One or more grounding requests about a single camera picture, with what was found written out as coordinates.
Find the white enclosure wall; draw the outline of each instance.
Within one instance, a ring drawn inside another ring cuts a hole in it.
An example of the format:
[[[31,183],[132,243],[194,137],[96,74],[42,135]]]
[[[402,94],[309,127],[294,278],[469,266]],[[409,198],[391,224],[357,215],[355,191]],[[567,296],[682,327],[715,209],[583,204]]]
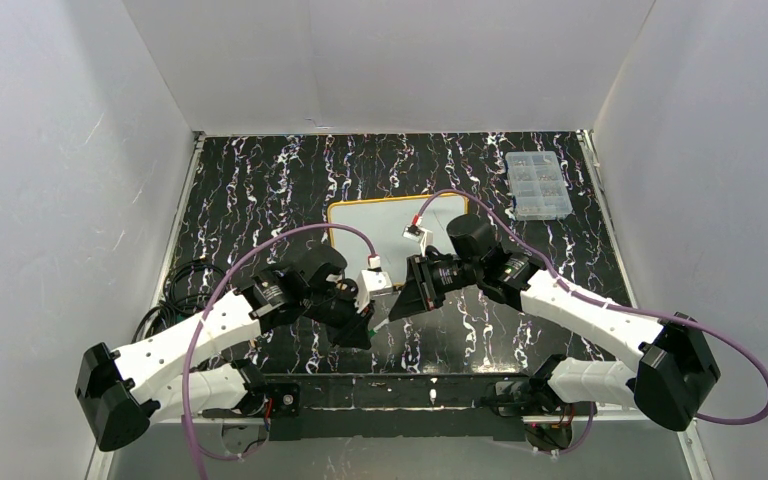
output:
[[[125,0],[211,134],[590,128],[653,0]]]
[[[768,2],[657,2],[595,132],[640,303],[681,308],[768,365]],[[757,411],[759,375],[715,354],[703,411]],[[717,478],[768,478],[768,420],[700,434]]]
[[[83,351],[149,307],[192,134],[119,0],[0,1],[0,479],[83,478]]]

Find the black marbled tabletop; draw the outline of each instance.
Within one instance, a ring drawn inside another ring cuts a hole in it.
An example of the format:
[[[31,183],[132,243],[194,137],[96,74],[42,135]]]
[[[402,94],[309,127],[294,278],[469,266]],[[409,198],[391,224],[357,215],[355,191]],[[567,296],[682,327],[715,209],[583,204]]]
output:
[[[511,151],[536,150],[557,154],[573,213],[561,221],[526,225],[513,219],[503,158]],[[227,268],[279,232],[325,221],[334,202],[444,188],[478,196],[508,218],[528,243],[547,253],[566,278],[628,304],[573,132],[208,138],[173,266],[205,256]],[[325,233],[302,233],[276,244],[243,271],[292,258],[326,240]],[[209,283],[190,279],[191,293],[204,291]],[[383,318],[393,300],[379,300],[376,315]],[[234,356],[252,358],[264,373],[533,372],[553,353],[613,358],[551,322],[485,299],[474,288],[450,293],[437,311],[385,327],[373,337],[370,351],[330,348],[325,328],[309,319],[279,327],[255,347],[233,349]]]

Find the purple cable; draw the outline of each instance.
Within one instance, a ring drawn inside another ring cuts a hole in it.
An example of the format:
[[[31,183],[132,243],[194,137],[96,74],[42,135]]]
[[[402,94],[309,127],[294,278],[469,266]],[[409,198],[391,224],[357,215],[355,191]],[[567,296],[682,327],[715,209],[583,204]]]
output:
[[[332,229],[332,228],[335,230],[345,230],[347,232],[351,232],[359,236],[369,247],[369,252],[372,255],[375,255],[375,247],[372,246],[372,241],[369,239],[369,237],[364,235],[363,232],[361,232],[360,230],[357,230],[355,228],[352,228],[346,225],[338,225],[335,223],[317,223],[314,225],[305,225],[303,227],[294,228],[278,236],[270,238],[266,242],[251,249],[251,251],[243,255],[242,258],[237,260],[234,263],[234,265],[231,266],[231,268],[228,270],[225,276],[222,277],[222,280],[219,281],[219,284],[216,285],[216,289],[213,291],[213,295],[210,296],[210,300],[208,300],[207,306],[205,306],[204,312],[202,314],[202,321],[196,324],[196,329],[193,332],[193,338],[190,340],[190,345],[187,347],[187,355],[184,357],[183,381],[181,382],[182,383],[181,395],[182,395],[182,401],[184,404],[184,414],[181,416],[181,423],[184,426],[184,436],[187,439],[187,446],[189,447],[189,450],[190,450],[190,456],[193,459],[193,463],[196,465],[196,470],[198,470],[199,478],[201,478],[202,480],[207,480],[208,478],[207,470],[205,469],[205,466],[204,466],[204,461],[201,458],[202,454],[208,455],[211,458],[216,458],[219,460],[237,460],[241,457],[247,456],[247,454],[241,454],[239,456],[237,455],[223,456],[223,455],[218,455],[218,454],[209,452],[204,447],[199,445],[198,439],[196,438],[196,429],[195,429],[195,425],[193,424],[193,412],[190,406],[190,368],[192,367],[192,364],[193,364],[193,354],[195,353],[196,344],[198,343],[198,337],[201,334],[202,329],[204,328],[204,322],[207,321],[207,315],[210,313],[211,310],[213,310],[213,305],[216,303],[217,300],[219,300],[219,296],[222,295],[222,293],[225,291],[225,286],[228,285],[228,281],[231,279],[231,276],[237,273],[237,271],[240,270],[240,268],[242,268],[243,264],[248,262],[250,259],[254,258],[255,255],[262,252],[263,250],[266,250],[273,244],[280,242],[281,240],[284,240],[290,235],[294,235],[296,233],[301,233],[301,232],[307,232],[309,230],[322,230],[322,229]]]
[[[527,251],[531,252],[534,256],[539,258],[543,261],[543,263],[546,265],[546,270],[549,271],[550,274],[555,278],[558,285],[567,293],[570,292],[570,287],[566,283],[565,279],[561,276],[560,273],[558,273],[557,270],[555,270],[555,267],[552,265],[552,262],[549,260],[549,257],[543,254],[543,252],[537,250],[536,248],[532,247],[531,245],[525,243],[521,238],[519,238],[505,223],[500,219],[493,210],[484,204],[480,199],[478,199],[476,196],[471,195],[466,192],[462,192],[460,190],[454,190],[454,189],[446,189],[441,190],[439,192],[434,193],[431,195],[425,203],[422,204],[422,207],[419,209],[419,215],[422,216],[422,214],[425,212],[425,209],[428,208],[428,205],[431,203],[432,200],[439,197],[440,195],[443,195],[445,193],[454,193],[457,195],[461,195],[463,197],[468,198],[469,200],[472,200],[475,202],[476,205],[484,209],[485,212],[487,212],[488,215],[490,215],[493,220],[496,221],[496,223],[504,230],[506,234],[508,234],[511,239],[513,239],[519,246],[526,249]],[[597,300],[594,298],[590,298],[587,295],[584,295],[580,292],[572,292],[571,295],[583,302],[587,302],[591,305],[595,305],[597,307],[602,307],[604,305],[604,302],[601,300]],[[746,349],[743,345],[737,342],[737,340],[734,340],[733,338],[729,337],[725,333],[722,333],[718,330],[715,330],[712,327],[709,327],[707,325],[703,325],[701,323],[696,323],[691,320],[686,320],[684,318],[677,317],[675,315],[670,315],[667,313],[658,312],[655,310],[648,310],[645,308],[632,308],[632,307],[624,307],[622,305],[616,305],[616,304],[609,304],[606,306],[608,310],[613,310],[615,312],[622,312],[622,313],[629,313],[632,315],[644,315],[647,317],[654,317],[658,319],[666,320],[670,323],[675,323],[677,325],[682,325],[684,327],[688,328],[695,328],[696,330],[700,330],[702,332],[707,333],[708,335],[711,335],[714,338],[720,339],[723,343],[730,346],[731,348],[737,350],[738,353],[743,355],[749,362],[752,363],[753,366],[755,366],[756,369],[758,369],[758,372],[761,374],[761,376],[764,378],[764,383],[767,385],[767,404],[764,405],[764,408],[761,409],[758,413],[755,415],[751,415],[749,417],[743,417],[743,418],[720,418],[720,417],[712,417],[710,415],[705,415],[703,413],[697,413],[696,418],[700,420],[705,420],[707,422],[711,423],[718,423],[721,425],[748,425],[750,423],[756,423],[760,422],[761,420],[767,418],[768,416],[768,370],[767,367],[764,366],[763,363],[761,363],[761,360],[758,359],[752,352]]]

